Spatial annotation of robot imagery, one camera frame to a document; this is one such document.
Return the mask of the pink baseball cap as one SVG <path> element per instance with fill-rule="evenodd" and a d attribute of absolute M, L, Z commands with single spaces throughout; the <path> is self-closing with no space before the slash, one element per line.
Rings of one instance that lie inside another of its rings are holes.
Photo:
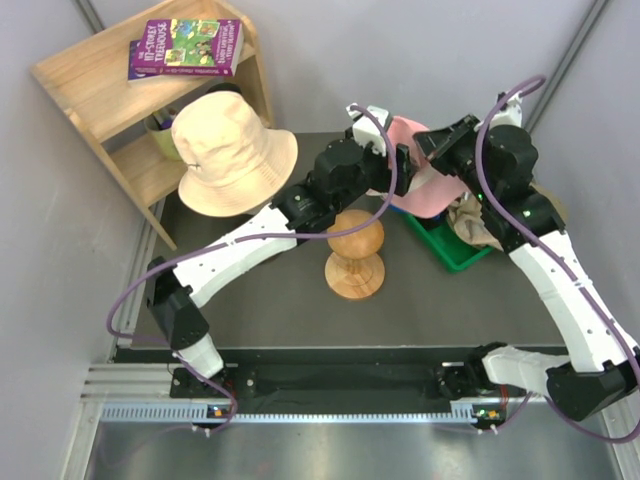
<path fill-rule="evenodd" d="M 414 120 L 394 116 L 388 130 L 393 146 L 409 147 L 411 162 L 418 167 L 409 191 L 404 196 L 394 195 L 391 205 L 419 218 L 433 218 L 468 191 L 457 177 L 436 171 L 416 145 L 413 135 L 428 128 Z"/>

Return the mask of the tan baseball cap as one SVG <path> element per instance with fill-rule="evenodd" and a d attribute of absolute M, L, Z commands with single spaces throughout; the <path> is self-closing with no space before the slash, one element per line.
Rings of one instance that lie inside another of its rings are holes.
<path fill-rule="evenodd" d="M 546 187 L 532 182 L 527 187 L 536 194 L 548 200 L 558 212 L 561 220 L 569 218 L 568 208 L 562 200 Z M 481 203 L 461 181 L 451 189 L 452 200 L 447 207 L 447 224 L 458 238 L 464 243 L 475 247 L 492 247 L 503 252 L 496 237 L 494 237 L 481 218 Z"/>

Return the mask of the cream bucket hat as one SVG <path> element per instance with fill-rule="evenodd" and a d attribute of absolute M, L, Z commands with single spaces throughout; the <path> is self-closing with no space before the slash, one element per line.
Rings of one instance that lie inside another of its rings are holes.
<path fill-rule="evenodd" d="M 179 198 L 209 217 L 236 216 L 265 204 L 285 185 L 298 159 L 295 135 L 264 126 L 233 91 L 188 104 L 174 119 L 171 135 L 186 165 Z"/>

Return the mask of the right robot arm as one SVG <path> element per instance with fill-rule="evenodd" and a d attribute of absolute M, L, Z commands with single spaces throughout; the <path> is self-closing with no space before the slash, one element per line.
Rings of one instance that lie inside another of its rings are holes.
<path fill-rule="evenodd" d="M 482 134 L 479 124 L 468 115 L 413 139 L 436 171 L 460 179 L 480 202 L 485 227 L 537 291 L 567 352 L 481 346 L 466 362 L 467 384 L 481 396 L 502 384 L 528 390 L 582 421 L 637 389 L 630 362 L 638 359 L 639 346 L 605 308 L 559 212 L 532 186 L 538 151 L 530 135 L 514 125 Z"/>

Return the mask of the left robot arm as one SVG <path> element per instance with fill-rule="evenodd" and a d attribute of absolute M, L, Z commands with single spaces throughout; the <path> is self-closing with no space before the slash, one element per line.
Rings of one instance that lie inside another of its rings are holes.
<path fill-rule="evenodd" d="M 231 233 L 172 261 L 154 259 L 145 279 L 147 307 L 175 357 L 194 371 L 194 387 L 212 397 L 227 382 L 202 306 L 260 263 L 308 240 L 333 238 L 338 215 L 367 191 L 406 194 L 416 171 L 405 143 L 378 150 L 371 142 L 333 141 L 304 180 Z"/>

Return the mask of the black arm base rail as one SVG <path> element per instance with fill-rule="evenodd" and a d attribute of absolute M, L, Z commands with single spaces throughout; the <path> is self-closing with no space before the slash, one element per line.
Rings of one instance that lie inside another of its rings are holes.
<path fill-rule="evenodd" d="M 242 414 L 448 413 L 436 370 L 468 347 L 227 348 L 215 382 Z"/>

